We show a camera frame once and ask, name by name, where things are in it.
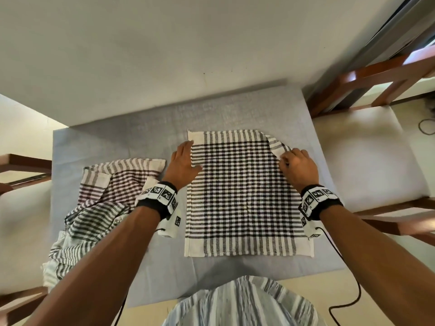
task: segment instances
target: hand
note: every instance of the hand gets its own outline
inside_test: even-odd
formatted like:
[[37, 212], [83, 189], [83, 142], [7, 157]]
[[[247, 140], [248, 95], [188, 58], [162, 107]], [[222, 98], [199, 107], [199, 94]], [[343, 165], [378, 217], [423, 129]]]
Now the hand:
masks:
[[319, 183], [319, 171], [306, 150], [292, 149], [283, 153], [279, 168], [299, 194], [306, 186]]
[[174, 184], [178, 191], [192, 182], [202, 170], [200, 165], [192, 167], [190, 158], [192, 145], [193, 141], [186, 141], [178, 146], [177, 151], [172, 153], [171, 163], [162, 179]]

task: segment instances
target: chair seat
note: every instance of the chair seat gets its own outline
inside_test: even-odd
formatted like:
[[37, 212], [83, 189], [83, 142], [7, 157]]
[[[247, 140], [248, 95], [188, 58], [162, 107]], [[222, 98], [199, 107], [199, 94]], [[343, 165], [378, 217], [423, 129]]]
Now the chair seat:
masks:
[[389, 106], [313, 119], [334, 184], [352, 212], [429, 196], [429, 188]]
[[51, 181], [0, 196], [0, 295], [42, 286], [48, 260]]

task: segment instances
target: wristband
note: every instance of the wristband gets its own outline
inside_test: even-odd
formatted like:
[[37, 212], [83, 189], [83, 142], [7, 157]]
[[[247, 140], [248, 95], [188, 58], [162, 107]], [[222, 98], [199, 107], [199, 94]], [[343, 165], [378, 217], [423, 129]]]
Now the wristband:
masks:
[[321, 225], [320, 213], [330, 206], [343, 206], [340, 199], [322, 185], [314, 184], [306, 186], [301, 192], [302, 202], [299, 211], [302, 214], [302, 226], [307, 237], [318, 237], [320, 230], [316, 227]]
[[137, 197], [136, 206], [145, 206], [156, 210], [160, 220], [170, 219], [177, 208], [177, 188], [170, 182], [159, 182], [144, 190]]

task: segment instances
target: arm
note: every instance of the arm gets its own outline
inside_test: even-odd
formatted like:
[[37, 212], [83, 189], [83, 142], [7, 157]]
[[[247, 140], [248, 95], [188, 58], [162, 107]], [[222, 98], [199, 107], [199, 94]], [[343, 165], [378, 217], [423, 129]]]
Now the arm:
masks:
[[[191, 146], [178, 147], [163, 178], [178, 190], [201, 171], [191, 166]], [[56, 285], [25, 325], [110, 325], [159, 222], [155, 210], [135, 208]]]
[[[318, 184], [318, 170], [307, 151], [281, 156], [280, 169], [300, 193]], [[386, 316], [397, 326], [432, 325], [435, 274], [407, 250], [342, 206], [320, 219], [345, 263]]]

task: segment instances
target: gray table cover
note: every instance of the gray table cover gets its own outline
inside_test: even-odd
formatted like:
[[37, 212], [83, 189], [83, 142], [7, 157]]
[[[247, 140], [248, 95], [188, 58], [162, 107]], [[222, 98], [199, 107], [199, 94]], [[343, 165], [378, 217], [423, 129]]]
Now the gray table cover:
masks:
[[[321, 183], [334, 190], [305, 100], [299, 88], [282, 86], [212, 100], [158, 107], [71, 128], [53, 136], [51, 239], [78, 197], [82, 169], [122, 158], [167, 161], [191, 131], [258, 129], [290, 147], [306, 149], [319, 166]], [[186, 206], [186, 189], [179, 194]], [[315, 239], [315, 257], [184, 257], [183, 223], [176, 239], [155, 235], [130, 287], [127, 306], [161, 302], [211, 289], [242, 275], [275, 280], [344, 268], [327, 239]]]

